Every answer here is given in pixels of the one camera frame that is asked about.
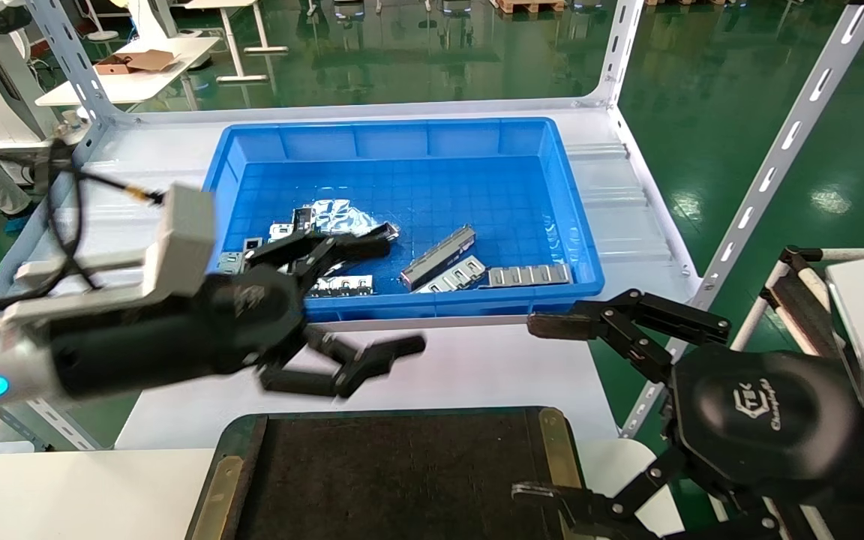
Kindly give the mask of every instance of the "wooden pallet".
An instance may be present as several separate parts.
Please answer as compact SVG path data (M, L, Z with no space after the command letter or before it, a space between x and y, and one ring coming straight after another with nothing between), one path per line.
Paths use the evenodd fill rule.
M531 14L537 14L539 6L552 7L553 11L566 9L566 3L563 0L498 0L498 9L502 10L504 14L511 14L515 6L525 7L525 10Z

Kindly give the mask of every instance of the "metal shelf frame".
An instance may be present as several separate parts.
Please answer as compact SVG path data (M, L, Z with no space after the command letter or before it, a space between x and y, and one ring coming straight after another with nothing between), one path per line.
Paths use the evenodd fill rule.
M864 41L864 4L850 4L844 9L841 19L834 28L829 42L815 67L805 81L795 105L782 125L772 148L766 154L762 167L751 181L745 199L735 213L733 223L726 230L716 250L716 254L705 277L700 277L698 269L686 250L682 236L669 215L668 207L656 187L654 178L635 143L630 127L624 119L618 100L625 79L629 57L635 42L635 31L644 9L644 0L618 0L611 23L606 55L598 85L588 95L577 98L552 98L532 100L491 100L476 102L445 103L402 103L398 105L369 106L319 106L299 109L244 109L212 110L211 112L144 112L127 113L116 109L106 99L105 89L92 69L78 34L76 34L62 4L52 0L28 0L28 9L35 22L48 40L59 66L70 83L79 93L82 105L91 117L92 126L76 148L74 160L82 167L106 172L113 176L128 177L132 182L140 182L150 188L160 188L171 182L188 182L201 185L202 164L195 166L186 163L188 158L205 153L212 156L215 140L227 125L254 122L290 121L343 121L368 119L462 119L463 117L495 116L547 116L556 121L559 132L565 140L566 153L577 177L586 175L600 178L613 175L627 178L631 184L580 185L583 204L593 222L596 209L609 201L621 199L621 204L609 206L609 212L624 212L623 218L633 221L645 216L642 230L650 228L651 239L647 246L635 246L637 259L622 259L624 244L616 243L613 259L613 274L607 270L607 288L603 296L609 296L630 287L645 288L657 294L665 294L676 300L689 300L697 308L708 308L729 275L734 261L745 247L759 218L775 195L792 160L805 142L815 125L819 114L829 101L830 95L845 74L851 59ZM185 137L188 147L185 151L175 150L169 138ZM154 163L141 161L141 156L133 160L123 160L123 156L133 152L142 154ZM68 181L59 184L59 189L68 191ZM102 220L109 216L103 214L109 205L119 201L107 193L88 189L88 219ZM638 210L630 212L629 200L634 200ZM141 233L131 233L130 242L151 238L154 222L158 216L144 208L116 209L120 223L125 220L138 222L144 228ZM71 214L59 216L59 220L70 219ZM54 252L50 242L44 239L42 220L31 220L22 232L13 249L0 264L0 295L13 287L13 276L17 267L26 260L48 257ZM108 251L109 242L98 242L95 233L86 233L83 253ZM600 246L600 253L606 250ZM639 274L630 269L642 267ZM494 317L476 318L476 321L452 322L456 326L469 324L497 324ZM503 322L521 322L521 318ZM415 328L417 325L448 325L446 320L431 321L380 321L380 322L343 322L347 328L368 327L369 329ZM683 351L682 343L672 341L668 348L676 357ZM621 437L634 437L652 404L662 393L661 387L647 384L642 389L638 402L628 411L628 419L618 433ZM41 416L51 427L81 450L98 448L95 439L85 433L72 421L61 407L54 407L45 400L30 403L31 410ZM618 416L620 411L613 411ZM14 415L7 414L10 425L15 425Z

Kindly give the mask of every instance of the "cable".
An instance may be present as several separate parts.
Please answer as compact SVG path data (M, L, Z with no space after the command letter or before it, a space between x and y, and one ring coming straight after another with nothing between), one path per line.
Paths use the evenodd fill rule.
M90 273L83 269L75 257L82 242L83 228L85 228L85 212L83 211L82 204L83 181L89 180L97 182L97 184L107 185L107 187L110 188L119 189L135 199L143 202L150 202L157 206L161 205L162 201L164 201L164 194L160 191L147 191L141 187L135 187L135 185L124 184L124 182L114 181L111 180L111 178L105 178L102 175L82 171L78 167L72 165L68 158L63 160L68 161L68 163L59 163L58 153L65 149L68 149L68 147L64 143L53 142L47 149L46 153L37 158L37 160L30 160L30 158L26 157L4 156L3 154L0 154L0 163L2 163L2 161L7 161L8 163L18 164L21 167L28 167L31 170L34 170L35 174L39 175L39 178L45 178L48 184L45 191L46 224L49 232L55 236L55 242L58 243L58 248L64 256L61 266L59 266L50 276L46 277L38 287L20 294L0 298L0 311L14 303L41 298L48 295L56 286L58 286L59 281L62 281L69 275L80 276L90 290L96 290L96 288L99 288L98 284L92 280ZM75 230L71 238L68 240L63 239L62 233L59 232L59 223L56 219L57 208L52 192L52 187L55 184L55 180L59 177L59 172L66 172L71 175L73 194L72 202L73 206L75 206L77 210Z

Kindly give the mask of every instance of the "blue storage bin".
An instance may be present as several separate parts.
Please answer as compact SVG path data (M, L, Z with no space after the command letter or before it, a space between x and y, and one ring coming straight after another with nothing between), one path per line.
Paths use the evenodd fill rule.
M203 191L217 247L240 251L321 199L349 199L401 235L385 259L350 268L375 294L308 298L317 322L563 311L602 291L596 244L555 123L548 118L249 124L227 127ZM398 274L470 224L487 267L568 263L573 284L412 294ZM478 286L488 279L480 280Z

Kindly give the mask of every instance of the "desk leg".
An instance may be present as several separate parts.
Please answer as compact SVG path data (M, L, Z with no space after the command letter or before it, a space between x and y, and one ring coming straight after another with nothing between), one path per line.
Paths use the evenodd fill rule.
M229 22L229 11L225 7L221 7L219 14L222 14L222 25L226 27L226 40L229 41L229 52L232 53L235 75L216 76L216 81L219 83L249 83L268 79L267 75L246 75L242 71L242 59L239 58L239 46L236 44L236 35L233 34L233 25Z
M185 99L188 99L189 110L199 110L199 102L195 99L195 88L192 88L192 79L189 79L185 72L178 78L182 81L182 89L185 90Z
M287 53L289 48L281 45L270 47L269 41L265 37L265 24L262 23L262 11L258 9L258 2L253 4L253 13L255 14L255 27L258 28L258 41L262 44L261 47L246 47L246 53Z

